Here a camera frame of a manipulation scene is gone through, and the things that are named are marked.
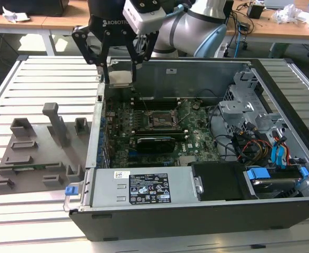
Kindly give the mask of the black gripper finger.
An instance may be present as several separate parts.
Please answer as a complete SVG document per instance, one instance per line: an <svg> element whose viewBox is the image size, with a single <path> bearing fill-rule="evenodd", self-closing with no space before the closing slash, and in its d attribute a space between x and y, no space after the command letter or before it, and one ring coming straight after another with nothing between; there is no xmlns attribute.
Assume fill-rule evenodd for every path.
<svg viewBox="0 0 309 253"><path fill-rule="evenodd" d="M72 31L72 38L86 63L96 65L99 75L104 78L104 82L109 83L107 57L112 38L111 32L109 30L104 31L99 54L96 54L87 43L89 32L88 26L76 26Z"/></svg>
<svg viewBox="0 0 309 253"><path fill-rule="evenodd" d="M151 59L151 55L153 53L155 43L157 41L159 31L155 31L149 34L146 34L147 44L146 49L143 53L137 53L134 45L133 40L135 38L135 33L128 31L128 30L122 30L121 31L125 46L129 52L129 55L131 57L132 67L131 67L131 75L132 75L132 81L136 81L136 67L140 64L142 64L144 61L149 61Z"/></svg>

